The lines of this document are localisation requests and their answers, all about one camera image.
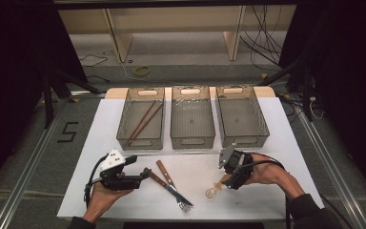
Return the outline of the wooden handled knife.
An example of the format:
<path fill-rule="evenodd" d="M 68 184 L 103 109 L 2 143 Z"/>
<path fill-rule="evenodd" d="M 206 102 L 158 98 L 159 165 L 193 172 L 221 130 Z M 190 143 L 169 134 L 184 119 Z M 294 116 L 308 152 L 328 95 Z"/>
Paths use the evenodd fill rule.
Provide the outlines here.
<path fill-rule="evenodd" d="M 157 182 L 158 184 L 160 184 L 160 180 L 163 180 L 162 178 L 160 178 L 159 176 L 157 176 L 154 172 L 151 173 L 150 178 L 152 178 L 155 182 Z"/>

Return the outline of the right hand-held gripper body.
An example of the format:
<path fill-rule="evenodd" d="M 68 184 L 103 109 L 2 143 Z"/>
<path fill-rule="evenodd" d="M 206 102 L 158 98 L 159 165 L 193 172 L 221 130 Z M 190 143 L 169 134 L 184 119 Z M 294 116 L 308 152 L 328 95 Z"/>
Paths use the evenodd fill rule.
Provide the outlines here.
<path fill-rule="evenodd" d="M 218 168 L 231 176 L 234 174 L 244 176 L 245 182 L 253 173 L 253 163 L 252 155 L 236 150 L 235 144 L 219 152 Z"/>

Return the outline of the black curtain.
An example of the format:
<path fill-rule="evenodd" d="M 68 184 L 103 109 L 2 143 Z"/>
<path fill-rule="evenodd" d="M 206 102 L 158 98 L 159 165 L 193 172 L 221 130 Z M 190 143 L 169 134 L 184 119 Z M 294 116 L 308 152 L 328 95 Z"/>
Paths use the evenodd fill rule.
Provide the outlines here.
<path fill-rule="evenodd" d="M 53 0 L 0 0 L 0 169 L 42 95 L 47 70 L 87 80 Z"/>
<path fill-rule="evenodd" d="M 315 89 L 366 178 L 366 0 L 339 0 L 312 61 Z"/>

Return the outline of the small wooden spoon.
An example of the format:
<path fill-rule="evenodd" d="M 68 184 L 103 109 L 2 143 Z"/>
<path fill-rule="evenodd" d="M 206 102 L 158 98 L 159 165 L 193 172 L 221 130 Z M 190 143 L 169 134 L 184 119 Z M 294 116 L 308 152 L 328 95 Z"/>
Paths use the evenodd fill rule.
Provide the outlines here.
<path fill-rule="evenodd" d="M 223 182 L 227 181 L 230 177 L 231 177 L 231 175 L 225 174 L 218 182 L 215 182 L 213 184 L 213 187 L 209 188 L 205 192 L 206 198 L 209 198 L 209 199 L 215 198 L 217 193 L 222 190 Z"/>

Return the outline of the white table mat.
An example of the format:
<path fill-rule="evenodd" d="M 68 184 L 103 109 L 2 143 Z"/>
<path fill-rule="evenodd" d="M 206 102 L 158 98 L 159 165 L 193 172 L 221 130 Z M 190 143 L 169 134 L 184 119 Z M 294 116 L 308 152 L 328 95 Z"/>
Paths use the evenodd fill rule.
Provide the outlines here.
<path fill-rule="evenodd" d="M 285 169 L 299 181 L 304 191 L 311 195 L 318 206 L 322 200 L 317 192 L 309 169 L 304 161 L 281 103 L 274 97 L 259 100 L 270 136 L 259 153 L 280 161 Z M 86 211 L 84 189 L 93 166 L 112 149 L 119 149 L 115 139 L 124 101 L 100 101 L 85 145 L 75 167 L 68 190 L 57 216 L 70 219 Z M 186 152 L 172 149 L 170 139 L 164 138 L 160 151 L 137 152 L 137 161 L 125 168 L 128 175 L 137 175 L 148 167 L 160 171 L 155 164 L 160 160 L 173 179 L 178 192 L 193 204 L 190 212 L 183 212 L 175 197 L 154 180 L 147 178 L 140 188 L 118 200 L 103 216 L 119 221 L 264 221 L 285 219 L 285 198 L 275 185 L 245 185 L 237 190 L 223 189 L 215 198 L 205 196 L 222 177 L 217 168 L 220 138 L 210 150 Z"/>

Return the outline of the grey transparent plastic bin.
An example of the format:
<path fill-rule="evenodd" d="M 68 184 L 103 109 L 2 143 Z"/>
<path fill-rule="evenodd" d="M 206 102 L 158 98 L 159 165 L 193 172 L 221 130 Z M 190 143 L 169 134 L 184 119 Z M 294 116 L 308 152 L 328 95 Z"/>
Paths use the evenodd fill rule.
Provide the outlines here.
<path fill-rule="evenodd" d="M 136 139 L 129 140 L 139 119 L 154 101 L 155 104 L 149 115 L 161 103 L 164 103 L 163 108 Z M 163 88 L 129 88 L 116 135 L 121 148 L 124 151 L 161 150 L 163 148 L 164 108 L 165 90 Z"/>
<path fill-rule="evenodd" d="M 253 86 L 219 86 L 216 110 L 223 147 L 259 148 L 270 136 Z"/>
<path fill-rule="evenodd" d="M 172 88 L 170 138 L 177 149 L 212 149 L 215 128 L 207 86 Z"/>

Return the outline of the wooden handled fork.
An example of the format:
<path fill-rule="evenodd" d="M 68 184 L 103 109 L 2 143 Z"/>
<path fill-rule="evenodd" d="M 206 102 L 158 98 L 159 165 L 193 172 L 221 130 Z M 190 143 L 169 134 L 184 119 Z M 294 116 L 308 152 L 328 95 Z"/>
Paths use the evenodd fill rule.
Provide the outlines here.
<path fill-rule="evenodd" d="M 163 162 L 161 160 L 157 160 L 156 161 L 156 165 L 158 166 L 160 172 L 162 173 L 162 175 L 164 176 L 164 178 L 166 180 L 160 180 L 160 184 L 168 191 L 170 192 L 176 199 L 177 205 L 180 207 L 180 209 L 184 212 L 184 213 L 188 213 L 191 208 L 193 207 L 193 205 L 187 200 L 185 199 L 182 195 L 180 195 L 174 184 L 173 184 L 173 180 L 169 174 L 169 172 L 167 171 L 167 169 L 165 168 Z"/>

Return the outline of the aluminium floor rail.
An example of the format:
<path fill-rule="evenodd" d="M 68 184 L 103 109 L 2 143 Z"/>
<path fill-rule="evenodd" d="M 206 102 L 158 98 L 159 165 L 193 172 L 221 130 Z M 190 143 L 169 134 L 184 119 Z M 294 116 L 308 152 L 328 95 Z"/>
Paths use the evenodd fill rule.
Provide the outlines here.
<path fill-rule="evenodd" d="M 0 229 L 54 229 L 57 216 L 103 96 L 80 93 L 53 103 L 45 125 L 39 103 L 0 170 Z"/>
<path fill-rule="evenodd" d="M 336 167 L 336 164 L 329 154 L 329 151 L 320 137 L 315 125 L 309 121 L 305 108 L 296 108 L 299 112 L 299 119 L 306 130 L 309 139 L 312 141 L 316 153 L 319 156 L 323 167 L 325 168 L 331 182 L 333 183 L 339 198 L 341 199 L 345 210 L 347 211 L 351 222 L 355 229 L 366 229 L 366 217 L 363 214 L 362 208 L 355 198 L 352 190 L 348 187 L 344 177 L 340 173 L 340 170 Z"/>

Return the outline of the person's right hand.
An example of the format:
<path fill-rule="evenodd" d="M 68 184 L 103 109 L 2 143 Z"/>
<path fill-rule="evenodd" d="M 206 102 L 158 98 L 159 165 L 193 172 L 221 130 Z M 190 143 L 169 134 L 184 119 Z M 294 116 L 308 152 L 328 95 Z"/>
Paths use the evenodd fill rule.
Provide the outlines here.
<path fill-rule="evenodd" d="M 245 182 L 246 185 L 253 183 L 282 185 L 288 181 L 289 174 L 284 169 L 275 163 L 264 163 L 264 160 L 269 160 L 266 156 L 253 154 L 253 158 L 258 165 L 254 166 L 253 173 Z"/>

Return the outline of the black metal stand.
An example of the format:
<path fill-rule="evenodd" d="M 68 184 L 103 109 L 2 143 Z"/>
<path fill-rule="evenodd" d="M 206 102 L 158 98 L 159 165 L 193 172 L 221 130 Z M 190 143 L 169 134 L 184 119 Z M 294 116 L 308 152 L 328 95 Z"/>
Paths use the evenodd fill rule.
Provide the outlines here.
<path fill-rule="evenodd" d="M 61 99 L 68 99 L 71 97 L 71 91 L 68 88 L 67 84 L 72 83 L 92 94 L 105 93 L 105 91 L 99 90 L 91 86 L 87 81 L 78 79 L 76 76 L 73 76 L 61 70 L 47 71 L 43 76 L 42 81 L 46 114 L 45 128 L 48 128 L 51 125 L 54 118 L 51 92 L 55 92 L 56 95 Z"/>
<path fill-rule="evenodd" d="M 263 80 L 259 86 L 268 86 L 278 79 L 288 75 L 289 79 L 286 83 L 286 89 L 289 93 L 302 92 L 302 111 L 309 121 L 313 120 L 312 111 L 310 108 L 310 98 L 312 95 L 312 77 L 309 73 L 309 68 L 306 60 L 303 57 L 298 57 L 296 61 L 283 68 L 278 73 Z"/>

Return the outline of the light wooden desk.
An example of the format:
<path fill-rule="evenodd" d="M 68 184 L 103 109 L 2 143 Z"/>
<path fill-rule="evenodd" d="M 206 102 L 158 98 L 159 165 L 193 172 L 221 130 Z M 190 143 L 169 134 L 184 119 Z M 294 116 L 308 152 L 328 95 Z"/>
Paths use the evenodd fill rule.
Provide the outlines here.
<path fill-rule="evenodd" d="M 295 5 L 265 5 L 61 10 L 59 13 L 70 34 L 107 34 L 119 62 L 126 60 L 136 33 L 198 31 L 221 31 L 228 57 L 234 61 L 242 31 L 258 31 L 260 22 L 266 23 L 268 31 L 286 31 L 295 9 Z"/>

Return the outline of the brown wooden chopstick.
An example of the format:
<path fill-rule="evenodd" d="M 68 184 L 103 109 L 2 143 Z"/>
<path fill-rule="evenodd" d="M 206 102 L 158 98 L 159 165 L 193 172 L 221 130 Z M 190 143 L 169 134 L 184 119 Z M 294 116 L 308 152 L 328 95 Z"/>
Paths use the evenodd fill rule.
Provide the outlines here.
<path fill-rule="evenodd" d="M 157 113 L 163 108 L 164 103 L 161 103 L 152 114 L 148 114 L 145 120 L 142 122 L 140 127 L 138 128 L 137 132 L 134 135 L 133 139 L 136 139 L 140 133 L 146 128 L 146 126 L 151 122 L 151 120 L 157 115 Z"/>
<path fill-rule="evenodd" d="M 129 140 L 134 138 L 135 133 L 137 132 L 137 130 L 140 127 L 140 125 L 142 124 L 142 122 L 145 120 L 146 116 L 148 115 L 148 113 L 150 112 L 150 110 L 152 109 L 154 104 L 155 104 L 155 101 L 151 104 L 151 106 L 147 109 L 147 111 L 141 116 L 141 118 L 139 119 L 139 122 L 137 123 L 137 125 L 134 127 L 132 133 L 130 134 Z"/>

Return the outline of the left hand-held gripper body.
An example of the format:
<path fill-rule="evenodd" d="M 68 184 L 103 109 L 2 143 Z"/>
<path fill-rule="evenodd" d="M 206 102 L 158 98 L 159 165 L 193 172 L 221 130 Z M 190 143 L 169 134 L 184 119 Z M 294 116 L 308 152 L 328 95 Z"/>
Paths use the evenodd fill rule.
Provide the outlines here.
<path fill-rule="evenodd" d="M 140 176 L 126 176 L 123 174 L 125 157 L 117 150 L 112 150 L 99 167 L 100 182 L 112 191 L 138 189 Z"/>

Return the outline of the person's left hand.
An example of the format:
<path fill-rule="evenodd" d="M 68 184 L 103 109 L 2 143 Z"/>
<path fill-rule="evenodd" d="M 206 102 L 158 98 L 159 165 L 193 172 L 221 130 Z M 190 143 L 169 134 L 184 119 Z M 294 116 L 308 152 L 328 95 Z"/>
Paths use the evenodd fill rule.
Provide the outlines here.
<path fill-rule="evenodd" d="M 96 223 L 120 198 L 130 194 L 132 190 L 112 191 L 101 183 L 95 183 L 91 192 L 91 200 L 82 217 L 89 223 Z"/>

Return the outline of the yellow tape roll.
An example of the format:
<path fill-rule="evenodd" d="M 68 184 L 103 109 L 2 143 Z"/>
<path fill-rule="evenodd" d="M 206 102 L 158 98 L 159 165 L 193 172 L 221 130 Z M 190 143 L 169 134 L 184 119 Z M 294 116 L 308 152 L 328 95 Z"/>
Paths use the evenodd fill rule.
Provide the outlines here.
<path fill-rule="evenodd" d="M 133 73 L 137 76 L 145 76 L 150 73 L 150 68 L 147 66 L 137 66 L 133 69 Z"/>

